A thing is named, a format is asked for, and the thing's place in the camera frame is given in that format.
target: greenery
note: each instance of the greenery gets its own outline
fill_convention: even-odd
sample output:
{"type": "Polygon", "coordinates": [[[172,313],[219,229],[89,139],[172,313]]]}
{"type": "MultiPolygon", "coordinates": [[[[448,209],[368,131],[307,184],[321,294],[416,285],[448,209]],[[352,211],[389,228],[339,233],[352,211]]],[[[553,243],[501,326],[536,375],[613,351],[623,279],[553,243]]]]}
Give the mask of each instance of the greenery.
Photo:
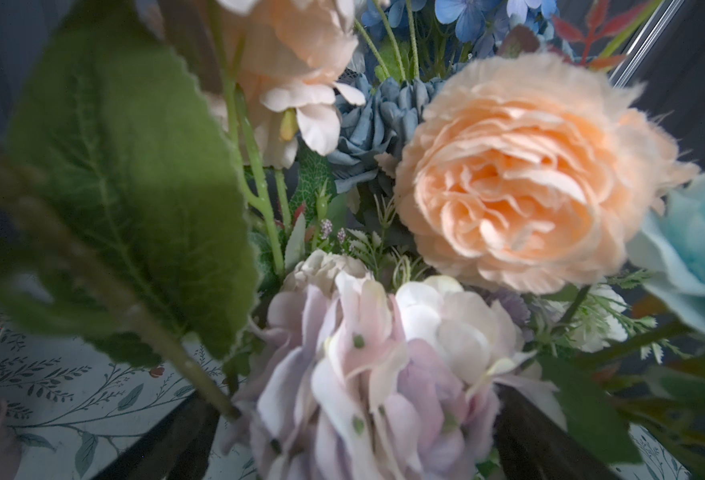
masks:
{"type": "Polygon", "coordinates": [[[114,0],[73,10],[9,131],[12,159],[46,172],[37,192],[73,232],[168,331],[194,330],[219,358],[257,280],[230,150],[184,62],[114,0]]]}

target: dark stem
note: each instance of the dark stem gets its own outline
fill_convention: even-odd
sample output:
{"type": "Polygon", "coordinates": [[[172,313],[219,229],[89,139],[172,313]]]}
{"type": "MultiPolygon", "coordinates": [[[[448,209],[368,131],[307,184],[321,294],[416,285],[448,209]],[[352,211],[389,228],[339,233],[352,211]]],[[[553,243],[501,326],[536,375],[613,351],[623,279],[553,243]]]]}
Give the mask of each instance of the dark stem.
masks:
{"type": "Polygon", "coordinates": [[[690,331],[690,328],[682,324],[680,320],[675,319],[670,323],[651,330],[650,332],[636,335],[626,342],[617,343],[616,345],[600,350],[599,352],[579,356],[574,360],[574,362],[586,370],[594,370],[609,360],[614,360],[621,356],[625,356],[627,353],[639,350],[641,347],[650,343],[670,339],[674,336],[683,335],[690,331]]]}

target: dusty blue rose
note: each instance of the dusty blue rose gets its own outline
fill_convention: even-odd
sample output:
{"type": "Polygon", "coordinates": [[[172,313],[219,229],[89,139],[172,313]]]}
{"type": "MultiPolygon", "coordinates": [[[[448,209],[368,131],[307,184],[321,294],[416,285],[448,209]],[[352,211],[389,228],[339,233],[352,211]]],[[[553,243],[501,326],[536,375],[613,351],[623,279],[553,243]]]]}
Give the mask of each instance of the dusty blue rose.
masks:
{"type": "Polygon", "coordinates": [[[705,334],[705,174],[669,193],[627,245],[633,264],[654,272],[644,285],[681,321],[705,334]]]}
{"type": "Polygon", "coordinates": [[[365,76],[355,80],[355,86],[366,95],[365,105],[355,107],[341,95],[336,105],[342,113],[342,131],[336,151],[328,155],[336,191],[344,193],[361,182],[371,181],[375,193],[391,196],[391,180],[379,170],[378,154],[390,154],[400,159],[411,139],[422,112],[443,86],[443,80],[415,80],[401,86],[388,78],[372,93],[365,76]]]}

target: orange rose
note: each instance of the orange rose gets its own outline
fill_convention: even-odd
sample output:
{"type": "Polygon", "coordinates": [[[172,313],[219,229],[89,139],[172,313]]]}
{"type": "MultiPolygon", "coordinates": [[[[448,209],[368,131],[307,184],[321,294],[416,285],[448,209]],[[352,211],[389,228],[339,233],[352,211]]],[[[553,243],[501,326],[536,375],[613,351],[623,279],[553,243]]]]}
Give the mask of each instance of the orange rose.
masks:
{"type": "Polygon", "coordinates": [[[616,272],[657,193],[690,173],[629,108],[639,92],[553,54],[454,75],[397,167],[397,212],[424,260],[534,293],[616,272]]]}

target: cream flower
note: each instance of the cream flower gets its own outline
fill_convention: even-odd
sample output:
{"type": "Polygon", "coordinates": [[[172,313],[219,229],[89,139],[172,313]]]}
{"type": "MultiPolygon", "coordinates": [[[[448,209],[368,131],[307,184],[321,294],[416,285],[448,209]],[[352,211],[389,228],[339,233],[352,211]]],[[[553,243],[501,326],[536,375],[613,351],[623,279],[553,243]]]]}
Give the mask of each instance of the cream flower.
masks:
{"type": "Polygon", "coordinates": [[[336,276],[345,272],[355,278],[371,279],[373,276],[365,264],[347,255],[327,254],[315,250],[307,260],[299,262],[283,282],[283,291],[300,292],[308,285],[317,286],[326,296],[331,297],[336,290],[336,276]]]}
{"type": "Polygon", "coordinates": [[[406,283],[395,299],[406,340],[424,340],[432,346],[469,386],[468,396],[487,391],[493,383],[514,386],[565,428],[565,417],[553,396],[556,388],[538,381],[538,367],[515,375],[536,352],[522,352],[523,335],[498,300],[489,306],[450,276],[406,283]]]}
{"type": "MultiPolygon", "coordinates": [[[[205,14],[206,2],[194,0],[205,14]]],[[[284,114],[296,115],[302,139],[322,155],[336,149],[341,128],[335,89],[350,103],[363,93],[336,80],[357,46],[353,0],[220,1],[228,58],[242,44],[237,82],[246,94],[250,120],[265,165],[288,168],[297,143],[281,134],[284,114]]]]}
{"type": "Polygon", "coordinates": [[[397,211],[425,261],[534,293],[616,271],[660,189],[689,177],[629,109],[638,94],[554,54],[454,75],[397,168],[397,211]]]}

